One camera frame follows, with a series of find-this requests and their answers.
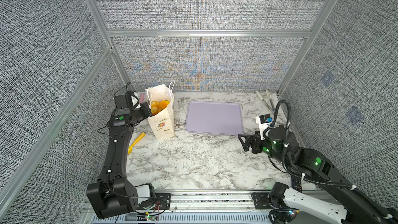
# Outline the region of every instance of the pink object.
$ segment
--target pink object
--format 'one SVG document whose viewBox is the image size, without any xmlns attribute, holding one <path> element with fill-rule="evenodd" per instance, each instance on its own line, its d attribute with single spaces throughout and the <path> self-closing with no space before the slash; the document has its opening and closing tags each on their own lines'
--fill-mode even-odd
<svg viewBox="0 0 398 224">
<path fill-rule="evenodd" d="M 144 102 L 144 98 L 145 98 L 145 94 L 141 93 L 141 95 L 140 95 L 140 104 L 142 104 L 142 102 Z"/>
</svg>

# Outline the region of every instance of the purple tray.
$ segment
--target purple tray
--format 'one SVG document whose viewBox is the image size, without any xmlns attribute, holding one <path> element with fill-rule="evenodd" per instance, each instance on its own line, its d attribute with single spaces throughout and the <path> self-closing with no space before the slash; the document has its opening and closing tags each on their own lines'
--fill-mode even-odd
<svg viewBox="0 0 398 224">
<path fill-rule="evenodd" d="M 242 134 L 242 114 L 236 103 L 191 101 L 188 105 L 187 132 Z"/>
</svg>

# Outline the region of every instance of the gray fabric wall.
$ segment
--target gray fabric wall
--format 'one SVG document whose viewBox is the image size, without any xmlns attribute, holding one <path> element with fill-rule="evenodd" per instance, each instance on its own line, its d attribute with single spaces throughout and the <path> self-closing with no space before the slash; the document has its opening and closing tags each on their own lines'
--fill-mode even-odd
<svg viewBox="0 0 398 224">
<path fill-rule="evenodd" d="M 96 0 L 109 28 L 310 29 L 325 0 Z"/>
<path fill-rule="evenodd" d="M 96 0 L 108 28 L 309 30 L 325 0 Z M 115 38 L 139 90 L 276 90 L 302 38 Z"/>
<path fill-rule="evenodd" d="M 307 147 L 398 207 L 398 0 L 339 0 L 284 99 Z"/>
<path fill-rule="evenodd" d="M 100 56 L 84 0 L 0 0 L 0 190 Z"/>
<path fill-rule="evenodd" d="M 109 120 L 113 93 L 122 85 L 108 58 L 2 224 L 77 222 L 87 185 L 97 181 L 108 147 L 108 137 L 97 129 Z"/>
<path fill-rule="evenodd" d="M 277 90 L 302 38 L 117 37 L 136 90 L 176 80 L 175 90 Z"/>
</svg>

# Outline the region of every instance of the white paper bag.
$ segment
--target white paper bag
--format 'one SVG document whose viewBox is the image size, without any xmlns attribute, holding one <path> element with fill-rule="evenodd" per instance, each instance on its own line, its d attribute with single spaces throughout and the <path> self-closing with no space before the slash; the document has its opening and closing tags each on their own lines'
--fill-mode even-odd
<svg viewBox="0 0 398 224">
<path fill-rule="evenodd" d="M 149 102 L 152 101 L 170 101 L 169 105 L 155 116 L 149 117 L 148 122 L 152 128 L 153 133 L 157 140 L 170 138 L 175 136 L 174 132 L 174 80 L 170 83 L 169 87 L 162 84 L 156 87 L 149 87 L 145 91 Z"/>
</svg>

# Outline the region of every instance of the cable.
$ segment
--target cable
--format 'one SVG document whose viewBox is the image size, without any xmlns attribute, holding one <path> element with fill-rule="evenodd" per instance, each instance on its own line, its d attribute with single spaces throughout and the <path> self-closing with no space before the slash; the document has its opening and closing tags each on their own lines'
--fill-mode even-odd
<svg viewBox="0 0 398 224">
<path fill-rule="evenodd" d="M 283 173 L 287 173 L 287 172 L 284 172 L 283 170 L 281 170 L 280 168 L 276 167 L 276 165 L 272 162 L 270 156 L 268 156 L 268 160 L 272 163 L 272 165 L 273 165 L 275 168 L 277 168 L 278 170 L 280 170 L 280 171 L 283 172 Z"/>
<path fill-rule="evenodd" d="M 287 146 L 289 146 L 289 142 L 288 142 L 288 137 L 289 137 L 289 130 L 290 130 L 290 122 L 291 122 L 291 106 L 289 104 L 288 101 L 286 100 L 280 100 L 278 102 L 278 104 L 275 107 L 275 114 L 274 114 L 274 118 L 272 121 L 272 124 L 270 125 L 270 127 L 273 127 L 275 125 L 277 116 L 278 116 L 278 110 L 279 107 L 281 106 L 281 104 L 284 103 L 286 105 L 287 108 L 287 117 L 286 117 L 286 126 L 285 126 L 285 139 L 283 140 L 283 150 L 282 150 L 282 157 L 281 157 L 281 162 L 282 162 L 282 166 L 285 169 L 285 171 L 290 174 L 293 177 L 298 177 L 301 178 L 302 175 L 299 175 L 297 173 L 292 172 L 286 165 L 286 153 L 287 153 Z M 313 183 L 313 184 L 318 184 L 318 185 L 325 185 L 325 186 L 336 186 L 336 187 L 344 187 L 344 188 L 352 188 L 351 184 L 346 184 L 346 183 L 332 183 L 332 182 L 326 182 L 326 181 L 318 181 L 318 180 L 313 180 L 307 176 L 305 176 L 303 178 L 304 181 L 307 181 L 309 183 Z"/>
<path fill-rule="evenodd" d="M 334 187 L 344 187 L 347 189 L 353 189 L 354 192 L 356 192 L 359 196 L 361 196 L 365 201 L 367 201 L 382 217 L 388 218 L 389 217 L 389 212 L 386 208 L 381 207 L 378 205 L 375 201 L 373 201 L 370 197 L 368 197 L 365 193 L 360 191 L 358 188 L 354 187 L 354 185 L 351 184 L 346 184 L 346 183 L 334 183 L 334 182 L 326 182 L 326 181 L 318 181 L 318 180 L 313 180 L 307 176 L 302 177 L 302 175 L 299 175 L 297 173 L 292 172 L 286 165 L 286 153 L 287 153 L 287 147 L 289 146 L 288 142 L 288 137 L 289 137 L 289 129 L 290 129 L 290 121 L 291 121 L 291 106 L 288 101 L 286 100 L 280 100 L 278 104 L 276 105 L 275 108 L 275 115 L 274 115 L 274 120 L 272 122 L 272 125 L 275 124 L 276 118 L 277 118 L 277 112 L 278 109 L 281 105 L 281 103 L 284 103 L 287 108 L 287 117 L 286 117 L 286 127 L 285 127 L 285 139 L 283 141 L 283 150 L 282 150 L 282 157 L 281 157 L 281 162 L 283 168 L 286 170 L 288 174 L 294 177 L 302 178 L 304 181 L 317 184 L 317 185 L 325 185 L 325 186 L 334 186 Z M 391 223 L 396 223 L 395 220 L 392 218 L 388 218 L 388 221 Z"/>
<path fill-rule="evenodd" d="M 99 132 L 99 133 L 101 133 L 101 134 L 103 134 L 103 135 L 106 135 L 106 136 L 110 137 L 110 138 L 113 139 L 113 140 L 116 139 L 116 138 L 110 136 L 109 134 L 106 134 L 105 132 L 100 132 L 100 130 L 101 130 L 101 129 L 104 129 L 105 127 L 108 127 L 108 126 L 104 126 L 104 127 L 100 128 L 100 129 L 97 129 L 97 132 Z"/>
<path fill-rule="evenodd" d="M 116 192 L 111 188 L 111 186 L 109 185 L 109 181 L 110 181 L 110 179 L 111 179 L 110 177 L 111 177 L 111 172 L 108 172 L 108 181 L 107 181 L 106 183 L 107 183 L 107 185 L 108 185 L 108 189 L 109 189 L 110 191 L 112 191 L 113 194 L 118 195 L 118 196 L 121 196 L 121 197 L 135 198 L 135 199 L 138 199 L 138 198 L 154 199 L 155 201 L 156 201 L 156 200 L 159 200 L 159 201 L 162 201 L 162 202 L 164 202 L 164 203 L 166 204 L 165 209 L 164 209 L 161 213 L 159 213 L 159 214 L 152 214 L 152 213 L 155 212 L 155 211 L 153 211 L 153 212 L 151 213 L 150 216 L 160 215 L 160 214 L 163 214 L 163 213 L 166 211 L 167 202 L 166 202 L 165 200 L 161 199 L 161 198 L 157 198 L 157 197 L 131 197 L 131 196 L 128 196 L 128 195 L 121 195 L 121 194 L 119 194 L 119 193 L 116 193 Z"/>
<path fill-rule="evenodd" d="M 114 224 L 116 224 L 116 222 L 117 222 L 117 219 L 119 219 L 119 215 L 116 217 L 116 220 L 115 220 L 115 223 L 114 223 Z"/>
<path fill-rule="evenodd" d="M 277 208 L 277 209 L 273 209 L 273 210 L 271 210 L 269 212 L 268 218 L 269 218 L 269 220 L 271 221 L 272 224 L 276 224 L 276 222 L 273 220 L 273 214 L 274 213 L 286 213 L 286 212 L 289 212 L 289 211 L 297 211 L 297 210 L 298 209 L 296 209 L 296 208 Z"/>
<path fill-rule="evenodd" d="M 127 90 L 127 86 L 128 86 L 129 84 L 130 84 L 130 82 L 127 82 L 127 84 L 126 84 L 125 86 L 122 86 L 121 88 L 119 88 L 119 90 L 117 90 L 117 91 L 113 94 L 113 97 L 115 97 L 116 93 L 119 92 L 120 90 L 122 90 L 123 87 L 126 87 L 126 90 Z"/>
<path fill-rule="evenodd" d="M 287 222 L 289 223 L 289 222 L 293 221 L 296 217 L 297 217 L 297 214 L 295 214 L 293 217 L 291 217 Z"/>
</svg>

